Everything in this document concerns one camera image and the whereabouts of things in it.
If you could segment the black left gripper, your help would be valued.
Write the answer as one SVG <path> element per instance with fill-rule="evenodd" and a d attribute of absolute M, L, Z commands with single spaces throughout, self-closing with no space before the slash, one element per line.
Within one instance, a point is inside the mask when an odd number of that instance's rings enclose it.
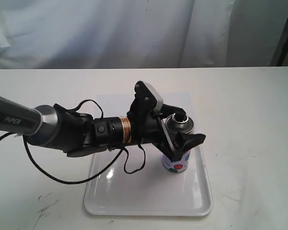
<path fill-rule="evenodd" d="M 186 112 L 180 107 L 163 104 L 161 113 L 156 115 L 152 111 L 156 101 L 143 81 L 136 82 L 134 91 L 134 101 L 127 112 L 127 117 L 132 125 L 132 143 L 152 143 L 172 161 L 179 161 L 182 153 L 175 150 L 163 119 L 174 115 L 175 120 L 186 120 Z M 205 134 L 178 133 L 176 142 L 181 152 L 188 152 L 203 144 L 205 138 Z"/>

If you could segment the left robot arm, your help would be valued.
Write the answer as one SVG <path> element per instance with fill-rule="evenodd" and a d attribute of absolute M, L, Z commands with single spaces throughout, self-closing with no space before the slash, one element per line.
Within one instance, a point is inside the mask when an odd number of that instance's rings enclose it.
<path fill-rule="evenodd" d="M 68 157 L 82 157 L 126 146 L 153 144 L 170 161 L 202 144 L 192 121 L 182 108 L 164 104 L 148 83 L 138 81 L 125 117 L 93 118 L 58 104 L 27 108 L 0 97 L 0 131 L 25 137 L 34 146 L 61 150 Z"/>

